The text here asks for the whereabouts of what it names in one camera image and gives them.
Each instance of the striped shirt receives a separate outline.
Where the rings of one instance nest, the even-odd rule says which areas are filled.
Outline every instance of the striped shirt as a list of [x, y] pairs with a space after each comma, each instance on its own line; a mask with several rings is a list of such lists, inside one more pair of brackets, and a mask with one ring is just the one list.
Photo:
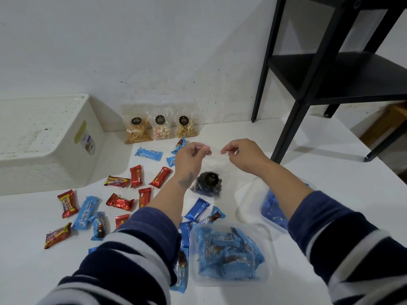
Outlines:
[[[407, 249], [361, 213], [315, 191], [288, 230], [334, 305], [407, 304]], [[172, 221], [160, 210], [141, 208], [38, 305], [170, 304], [179, 248]]]

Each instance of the person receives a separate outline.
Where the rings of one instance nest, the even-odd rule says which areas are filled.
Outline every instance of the person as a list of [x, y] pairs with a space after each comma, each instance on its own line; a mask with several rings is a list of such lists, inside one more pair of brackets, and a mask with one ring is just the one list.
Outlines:
[[[386, 231], [313, 191], [249, 139], [234, 140], [221, 153], [275, 194], [290, 236], [327, 284], [333, 304], [406, 304], [407, 250]], [[210, 154], [208, 146], [195, 142], [180, 149], [174, 176], [150, 204], [107, 235], [38, 304], [170, 304], [184, 194]]]

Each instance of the black shelf board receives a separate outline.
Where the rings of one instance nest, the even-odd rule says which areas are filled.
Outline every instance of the black shelf board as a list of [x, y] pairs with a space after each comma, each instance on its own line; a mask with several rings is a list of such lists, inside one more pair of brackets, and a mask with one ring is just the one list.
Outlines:
[[[302, 100], [301, 84], [313, 57], [292, 54], [269, 58], [270, 69], [296, 100]], [[407, 99], [407, 69], [370, 52], [341, 52], [319, 88], [317, 103], [311, 104], [394, 99]]]
[[[311, 0], [321, 4], [338, 7], [347, 0]], [[374, 10], [374, 9], [388, 9], [391, 6], [398, 4], [398, 6], [407, 6], [404, 0], [363, 0], [360, 6], [361, 10]]]

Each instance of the black sticker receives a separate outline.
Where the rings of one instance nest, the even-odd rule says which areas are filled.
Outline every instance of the black sticker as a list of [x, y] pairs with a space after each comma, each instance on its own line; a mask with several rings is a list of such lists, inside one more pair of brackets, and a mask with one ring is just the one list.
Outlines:
[[181, 125], [187, 125], [188, 123], [189, 123], [188, 117], [186, 117], [185, 115], [182, 115], [182, 116], [180, 117], [180, 124], [181, 124]]
[[157, 116], [155, 117], [155, 122], [156, 122], [158, 125], [162, 125], [162, 124], [165, 123], [165, 117], [164, 117], [163, 115], [157, 115]]
[[216, 173], [210, 172], [206, 174], [204, 180], [209, 186], [216, 186], [219, 182], [219, 177], [216, 175]]
[[131, 119], [131, 124], [138, 125], [141, 123], [141, 117], [134, 117]]

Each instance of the container of dark blue snacks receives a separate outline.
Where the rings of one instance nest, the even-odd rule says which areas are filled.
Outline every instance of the container of dark blue snacks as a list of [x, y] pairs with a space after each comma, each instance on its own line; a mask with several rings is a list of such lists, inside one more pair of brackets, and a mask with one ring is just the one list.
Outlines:
[[269, 276], [256, 224], [213, 223], [191, 231], [189, 274], [197, 286], [246, 286]]

